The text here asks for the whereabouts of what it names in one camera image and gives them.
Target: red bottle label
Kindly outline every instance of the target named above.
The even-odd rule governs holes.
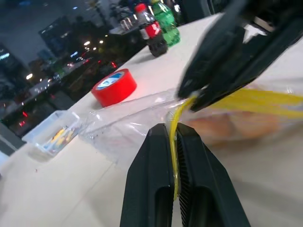
[[[150,38],[150,39],[152,39],[152,38],[154,38],[157,34],[159,34],[159,32],[161,31],[160,25],[159,25],[159,23],[158,23],[157,21],[155,21],[154,23],[152,23],[152,24],[146,26],[146,27],[144,28],[144,30],[145,30],[145,32],[144,32],[144,31],[141,31],[141,34],[142,34],[142,35],[143,35],[143,33],[144,33],[144,35],[143,35],[143,38],[144,38],[144,39],[147,39],[147,37]]]

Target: plastic bottle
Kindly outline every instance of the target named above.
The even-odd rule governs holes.
[[[143,39],[153,56],[159,57],[167,52],[168,46],[163,37],[160,25],[156,18],[147,12],[146,6],[141,3],[135,7],[139,21],[139,29]]]
[[[170,8],[161,3],[160,0],[152,0],[151,3],[154,16],[160,24],[167,45],[173,46],[179,43],[180,33],[176,27],[174,15]]]

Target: red duct tape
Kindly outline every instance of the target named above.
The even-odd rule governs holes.
[[[128,69],[118,70],[100,82],[91,90],[103,107],[119,103],[135,91],[137,84]]]

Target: street light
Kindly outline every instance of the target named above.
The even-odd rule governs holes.
[[[31,74],[29,74],[29,75],[27,75],[27,79],[31,79],[33,77],[33,74],[31,73]]]

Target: green plastic bottle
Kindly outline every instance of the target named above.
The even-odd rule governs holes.
[[[169,47],[180,42],[180,33],[176,27],[174,15],[170,8],[160,0],[152,0],[152,11],[163,32],[163,37]]]

